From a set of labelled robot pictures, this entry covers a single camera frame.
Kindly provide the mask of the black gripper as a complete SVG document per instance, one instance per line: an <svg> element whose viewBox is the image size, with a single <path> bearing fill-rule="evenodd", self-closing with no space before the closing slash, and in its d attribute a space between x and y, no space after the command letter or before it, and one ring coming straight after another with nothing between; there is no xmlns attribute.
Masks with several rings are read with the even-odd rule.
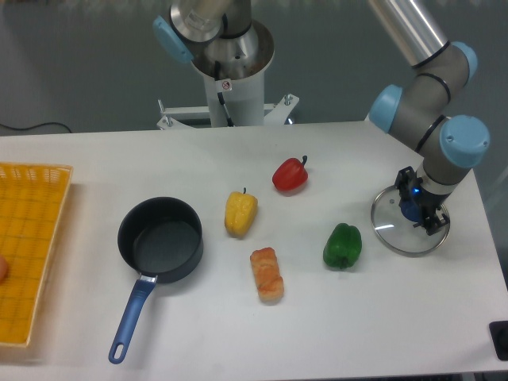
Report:
<svg viewBox="0 0 508 381"><path fill-rule="evenodd" d="M394 182L400 198L404 198L404 217L413 223L414 228L423 228L428 236L447 228L450 218L447 213L437 208L448 197L446 194L433 194L427 191L421 180L416 179L412 167L401 169Z"/></svg>

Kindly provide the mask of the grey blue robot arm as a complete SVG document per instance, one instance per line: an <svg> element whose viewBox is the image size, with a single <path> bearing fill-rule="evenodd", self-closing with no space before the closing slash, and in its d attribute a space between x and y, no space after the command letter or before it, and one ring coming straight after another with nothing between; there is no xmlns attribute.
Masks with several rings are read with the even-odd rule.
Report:
<svg viewBox="0 0 508 381"><path fill-rule="evenodd" d="M433 235L449 223L444 200L490 144L480 120L443 115L474 76L477 56L451 42L420 1L372 1L370 7L416 75L408 87L386 87L368 119L422 156L420 167L402 169L394 186L402 215ZM203 78L212 126L282 124L295 106L290 95L277 106L264 102L274 41L252 18L250 2L175 1L152 29L166 53Z"/></svg>

